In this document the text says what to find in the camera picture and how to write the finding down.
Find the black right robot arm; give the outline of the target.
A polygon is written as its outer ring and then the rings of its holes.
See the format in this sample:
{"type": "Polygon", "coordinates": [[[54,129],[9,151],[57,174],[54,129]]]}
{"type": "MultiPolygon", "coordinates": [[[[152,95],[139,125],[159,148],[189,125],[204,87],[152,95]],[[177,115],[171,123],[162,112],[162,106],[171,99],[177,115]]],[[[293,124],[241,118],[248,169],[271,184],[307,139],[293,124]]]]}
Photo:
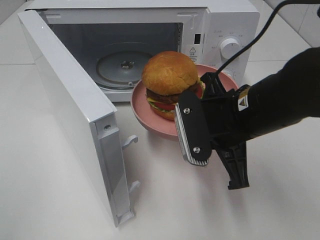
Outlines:
{"type": "Polygon", "coordinates": [[[320,50],[309,48],[277,73],[254,85],[201,102],[211,145],[230,180],[230,190],[249,186],[248,140],[320,115],[320,50]]]}

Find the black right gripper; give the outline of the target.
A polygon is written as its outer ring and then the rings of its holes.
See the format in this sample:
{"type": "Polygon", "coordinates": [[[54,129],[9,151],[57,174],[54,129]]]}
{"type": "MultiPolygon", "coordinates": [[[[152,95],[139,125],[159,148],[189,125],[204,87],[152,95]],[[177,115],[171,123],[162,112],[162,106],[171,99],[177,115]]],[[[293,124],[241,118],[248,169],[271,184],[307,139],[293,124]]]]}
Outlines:
{"type": "Polygon", "coordinates": [[[250,186],[247,168],[247,142],[250,134],[238,117],[238,98],[241,90],[226,90],[215,72],[200,77],[205,83],[201,106],[206,119],[210,144],[225,167],[229,182],[227,188],[236,190],[250,186]]]}

